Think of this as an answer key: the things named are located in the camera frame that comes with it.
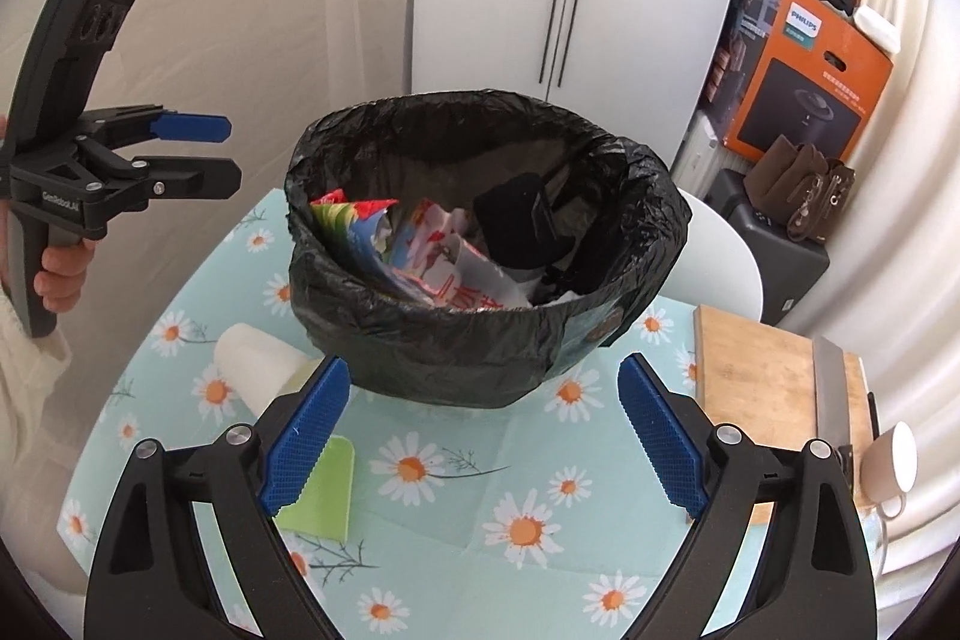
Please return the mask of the person's left hand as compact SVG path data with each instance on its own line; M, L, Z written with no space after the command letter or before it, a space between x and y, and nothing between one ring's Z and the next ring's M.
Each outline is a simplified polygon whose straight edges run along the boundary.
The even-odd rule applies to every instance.
M2 198L2 286L10 291L10 252L8 252L8 229L10 229L10 202ZM32 289L43 299L47 312L65 314L75 307L82 297L88 269L96 255L98 242L80 239L75 244L62 247L47 247L41 260L41 269L32 281Z

